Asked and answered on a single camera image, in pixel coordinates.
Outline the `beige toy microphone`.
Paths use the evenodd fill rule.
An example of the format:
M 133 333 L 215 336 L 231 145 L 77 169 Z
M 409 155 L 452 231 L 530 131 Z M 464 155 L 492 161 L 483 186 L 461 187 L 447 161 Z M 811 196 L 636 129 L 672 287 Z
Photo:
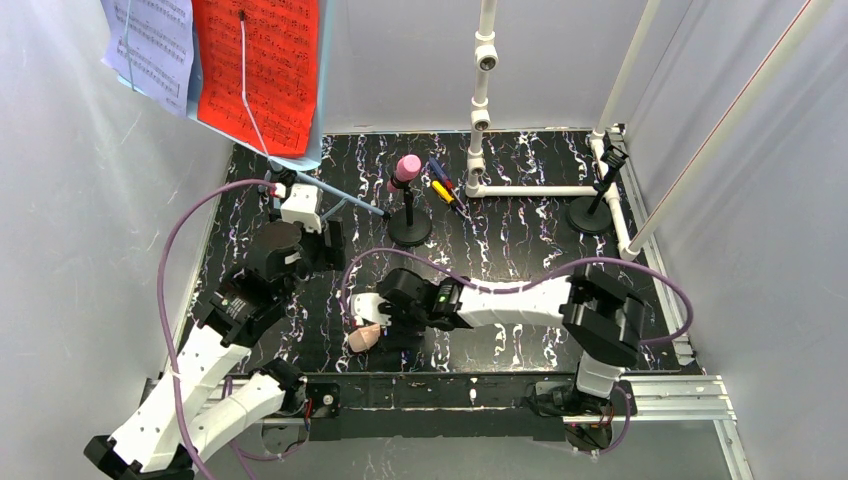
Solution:
M 357 328 L 348 335 L 348 345 L 352 352 L 362 353 L 373 348 L 382 334 L 382 326 L 370 324 Z

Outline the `black round microphone stand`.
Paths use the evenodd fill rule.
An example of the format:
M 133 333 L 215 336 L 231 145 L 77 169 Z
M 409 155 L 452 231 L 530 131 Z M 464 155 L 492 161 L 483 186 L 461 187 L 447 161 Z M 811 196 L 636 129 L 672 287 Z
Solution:
M 412 248 L 423 245 L 432 233 L 431 217 L 414 205 L 414 195 L 408 182 L 400 183 L 404 207 L 391 214 L 387 223 L 390 239 L 398 246 Z

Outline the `pink toy microphone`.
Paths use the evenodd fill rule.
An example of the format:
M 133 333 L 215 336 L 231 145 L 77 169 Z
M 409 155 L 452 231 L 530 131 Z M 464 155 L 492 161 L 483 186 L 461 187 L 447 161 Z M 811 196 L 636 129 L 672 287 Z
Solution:
M 421 168 L 421 160 L 417 155 L 408 154 L 401 157 L 390 177 L 387 186 L 388 191 L 394 193 L 404 189 L 409 182 L 419 175 Z

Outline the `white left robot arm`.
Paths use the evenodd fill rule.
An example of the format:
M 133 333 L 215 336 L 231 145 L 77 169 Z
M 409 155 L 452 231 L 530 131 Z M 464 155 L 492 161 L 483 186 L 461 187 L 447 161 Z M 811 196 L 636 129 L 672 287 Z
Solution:
M 346 264 L 340 218 L 310 232 L 278 220 L 254 235 L 244 260 L 203 295 L 203 317 L 136 412 L 84 456 L 111 479 L 192 479 L 219 449 L 275 412 L 308 403 L 303 373 L 283 359 L 255 369 L 245 385 L 211 408 L 206 401 L 230 370 L 279 321 L 297 288 Z

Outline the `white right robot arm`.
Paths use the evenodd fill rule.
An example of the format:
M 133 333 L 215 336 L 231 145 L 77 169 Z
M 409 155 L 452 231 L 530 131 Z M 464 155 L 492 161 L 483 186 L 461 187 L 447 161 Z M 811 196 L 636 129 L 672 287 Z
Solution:
M 577 372 L 571 382 L 528 397 L 528 406 L 540 416 L 610 412 L 614 386 L 638 363 L 646 310 L 634 290 L 594 265 L 538 284 L 474 282 L 467 277 L 434 283 L 396 268 L 374 292 L 355 295 L 350 305 L 356 320 L 391 333 L 496 324 L 567 332 L 582 349 Z

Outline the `light blue music stand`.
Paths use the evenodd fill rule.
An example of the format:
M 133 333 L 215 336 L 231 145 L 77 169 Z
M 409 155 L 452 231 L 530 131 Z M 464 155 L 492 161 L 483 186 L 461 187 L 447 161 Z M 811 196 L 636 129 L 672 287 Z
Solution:
M 322 161 L 327 1 L 105 1 L 104 63 L 133 91 L 262 155 L 271 172 L 363 208 L 309 176 Z

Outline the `lavender sheet music page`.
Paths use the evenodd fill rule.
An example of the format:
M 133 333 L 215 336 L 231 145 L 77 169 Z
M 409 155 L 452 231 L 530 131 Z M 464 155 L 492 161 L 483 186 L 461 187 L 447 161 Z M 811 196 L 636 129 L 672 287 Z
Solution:
M 109 41 L 102 62 L 130 88 L 184 117 L 194 60 L 193 5 L 180 0 L 102 0 Z

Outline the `white diagonal pole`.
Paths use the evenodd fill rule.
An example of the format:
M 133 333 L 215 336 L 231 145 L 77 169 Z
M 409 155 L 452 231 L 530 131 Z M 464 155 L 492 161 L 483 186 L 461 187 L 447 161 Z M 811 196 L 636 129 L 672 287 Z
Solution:
M 794 15 L 733 101 L 716 121 L 681 170 L 667 192 L 648 215 L 641 230 L 633 237 L 628 250 L 637 253 L 644 249 L 664 218 L 671 212 L 672 205 L 683 195 L 684 189 L 695 180 L 702 167 L 714 156 L 720 146 L 736 128 L 737 123 L 752 108 L 773 78 L 795 54 L 800 44 L 831 7 L 830 1 L 806 1 Z

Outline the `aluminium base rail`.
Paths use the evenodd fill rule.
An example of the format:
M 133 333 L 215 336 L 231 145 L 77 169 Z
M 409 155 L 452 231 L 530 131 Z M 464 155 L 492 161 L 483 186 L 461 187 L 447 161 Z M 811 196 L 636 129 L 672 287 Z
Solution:
M 380 208 L 397 205 L 400 195 L 382 189 L 393 167 L 390 160 L 402 154 L 434 157 L 453 179 L 464 163 L 468 134 L 384 133 L 337 134 L 323 140 L 323 166 L 312 172 L 331 186 Z M 490 165 L 484 180 L 495 186 L 552 186 L 576 183 L 589 186 L 594 167 L 589 132 L 582 130 L 496 132 L 486 135 L 483 150 Z M 440 265 L 462 267 L 458 272 L 482 275 L 485 279 L 519 280 L 520 275 L 539 275 L 589 254 L 616 252 L 616 235 L 578 234 L 565 223 L 571 199 L 528 199 L 524 197 L 472 200 L 471 220 L 449 213 L 447 206 L 424 193 L 434 174 L 424 173 L 424 187 L 414 192 L 425 195 L 416 205 L 426 207 L 434 218 L 431 239 L 418 248 Z M 182 343 L 199 321 L 201 291 L 223 278 L 225 267 L 247 253 L 248 240 L 269 221 L 269 200 L 256 190 L 241 188 L 211 200 L 214 216 L 211 233 L 201 250 L 200 273 L 192 286 L 187 315 L 181 322 Z M 347 228 L 349 255 L 390 242 L 384 222 L 359 207 L 348 204 L 335 212 Z M 661 282 L 630 269 L 605 267 L 634 287 L 647 299 L 646 329 L 649 336 L 665 335 L 671 323 L 670 289 Z M 543 420 L 522 404 L 540 381 L 563 383 L 576 370 L 579 351 L 576 341 L 555 328 L 530 325 L 483 327 L 482 333 L 429 333 L 417 350 L 352 354 L 345 334 L 351 330 L 339 316 L 338 274 L 322 274 L 299 289 L 288 310 L 271 327 L 253 350 L 253 357 L 236 364 L 232 371 L 239 382 L 248 367 L 282 355 L 304 370 L 317 371 L 316 383 L 329 383 L 341 392 L 340 416 L 316 420 L 313 441 L 351 438 L 459 438 L 482 445 L 472 438 L 507 437 L 529 440 L 566 450 L 565 432 L 554 417 Z M 735 427 L 729 397 L 721 379 L 699 371 L 692 353 L 672 353 L 671 344 L 644 347 L 636 375 L 623 388 L 632 395 L 629 433 L 615 450 L 604 455 L 623 473 L 583 474 L 578 467 L 565 467 L 559 479 L 743 479 L 748 473 L 738 439 L 727 428 Z

